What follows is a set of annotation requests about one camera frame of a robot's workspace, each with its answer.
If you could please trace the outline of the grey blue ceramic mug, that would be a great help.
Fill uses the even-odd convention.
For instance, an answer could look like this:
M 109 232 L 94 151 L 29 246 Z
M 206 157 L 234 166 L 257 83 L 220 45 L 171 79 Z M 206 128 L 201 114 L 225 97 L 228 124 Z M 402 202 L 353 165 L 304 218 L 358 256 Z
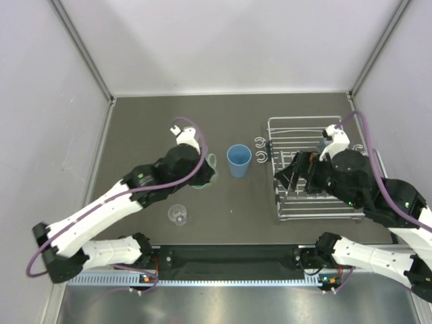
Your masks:
M 322 153 L 327 146 L 327 143 L 325 141 L 320 141 L 317 145 L 317 151 Z

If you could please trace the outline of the blue plastic cup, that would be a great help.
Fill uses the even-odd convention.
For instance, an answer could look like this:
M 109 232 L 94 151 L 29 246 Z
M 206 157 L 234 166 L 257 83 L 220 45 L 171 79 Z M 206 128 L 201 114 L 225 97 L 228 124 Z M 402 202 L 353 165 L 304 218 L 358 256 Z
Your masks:
M 251 150 L 243 144 L 235 144 L 227 150 L 229 170 L 235 178 L 243 178 L 252 159 Z

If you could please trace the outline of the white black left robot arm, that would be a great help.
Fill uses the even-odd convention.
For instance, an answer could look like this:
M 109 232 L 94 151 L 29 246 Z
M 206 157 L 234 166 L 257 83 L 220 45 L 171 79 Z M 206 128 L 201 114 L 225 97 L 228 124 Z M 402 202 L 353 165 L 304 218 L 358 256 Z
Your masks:
M 184 186 L 205 186 L 215 176 L 207 149 L 179 144 L 156 162 L 138 165 L 104 195 L 56 223 L 32 228 L 45 274 L 54 284 L 66 282 L 85 269 L 114 264 L 150 265 L 153 249 L 143 234 L 117 240 L 93 238 L 128 215 L 165 200 Z

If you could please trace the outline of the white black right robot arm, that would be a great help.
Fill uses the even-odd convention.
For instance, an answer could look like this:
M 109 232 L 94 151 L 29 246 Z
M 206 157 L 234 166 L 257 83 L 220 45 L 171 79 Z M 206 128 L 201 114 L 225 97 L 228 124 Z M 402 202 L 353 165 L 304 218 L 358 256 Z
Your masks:
M 341 265 L 368 270 L 431 301 L 431 210 L 413 185 L 374 174 L 369 158 L 350 149 L 323 161 L 316 152 L 298 152 L 287 167 L 275 173 L 287 190 L 295 189 L 300 178 L 306 181 L 307 194 L 325 192 L 361 210 L 412 250 L 390 252 L 325 232 L 311 253 L 316 263 L 326 268 Z

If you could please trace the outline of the small clear plastic cup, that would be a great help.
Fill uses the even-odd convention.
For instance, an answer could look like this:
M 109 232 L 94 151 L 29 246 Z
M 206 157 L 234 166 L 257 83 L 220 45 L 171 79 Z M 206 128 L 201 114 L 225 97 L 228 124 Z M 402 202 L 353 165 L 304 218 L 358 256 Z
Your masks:
M 183 205 L 173 205 L 167 215 L 169 220 L 178 226 L 185 225 L 187 222 L 187 210 Z

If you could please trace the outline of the green ceramic mug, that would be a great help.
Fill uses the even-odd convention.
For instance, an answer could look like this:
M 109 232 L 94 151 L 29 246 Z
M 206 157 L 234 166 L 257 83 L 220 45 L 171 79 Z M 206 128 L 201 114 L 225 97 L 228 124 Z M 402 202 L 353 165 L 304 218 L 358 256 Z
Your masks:
M 204 189 L 204 188 L 208 188 L 208 187 L 212 186 L 217 181 L 217 178 L 219 176 L 219 173 L 217 171 L 217 157 L 216 157 L 216 155 L 214 153 L 209 153 L 207 155 L 205 161 L 207 162 L 207 165 L 214 171 L 214 174 L 211 176 L 210 182 L 208 182 L 204 185 L 192 186 L 196 190 L 200 190 L 200 189 Z

